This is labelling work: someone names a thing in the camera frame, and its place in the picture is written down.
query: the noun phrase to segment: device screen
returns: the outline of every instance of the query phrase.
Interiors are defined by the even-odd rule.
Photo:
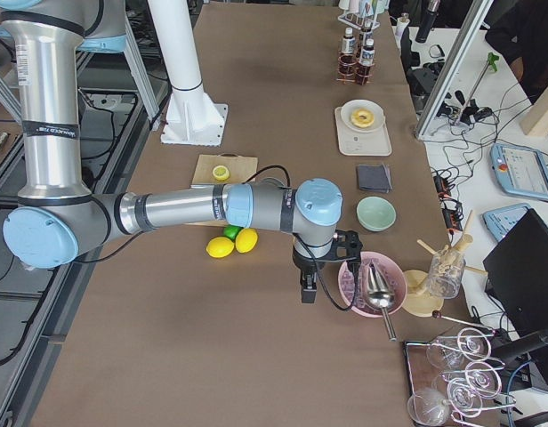
[[[548,182],[535,151],[504,147],[504,158],[514,188],[548,194]]]

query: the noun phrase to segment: mint green bowl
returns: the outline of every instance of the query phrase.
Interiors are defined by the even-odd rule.
[[[365,197],[357,204],[357,219],[371,231],[387,230],[397,219],[391,203],[381,197]]]

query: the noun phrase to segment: green clip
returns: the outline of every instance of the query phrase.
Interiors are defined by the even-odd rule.
[[[491,68],[494,69],[495,72],[497,72],[496,61],[498,60],[499,60],[499,56],[497,56],[493,52],[488,53],[488,64],[491,66]]]

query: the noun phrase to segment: computer monitor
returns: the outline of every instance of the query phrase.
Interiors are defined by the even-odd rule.
[[[548,329],[548,227],[533,209],[484,260],[488,285],[522,337]],[[548,385],[548,346],[532,351]]]

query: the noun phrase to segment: white bowl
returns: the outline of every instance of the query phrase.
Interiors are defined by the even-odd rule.
[[[369,127],[357,127],[351,122],[351,114],[356,109],[368,109],[375,116],[375,121]],[[384,112],[378,104],[375,104],[372,101],[368,100],[353,100],[346,102],[342,106],[341,111],[342,121],[347,127],[352,131],[362,132],[362,133],[371,133],[381,129],[384,125]]]

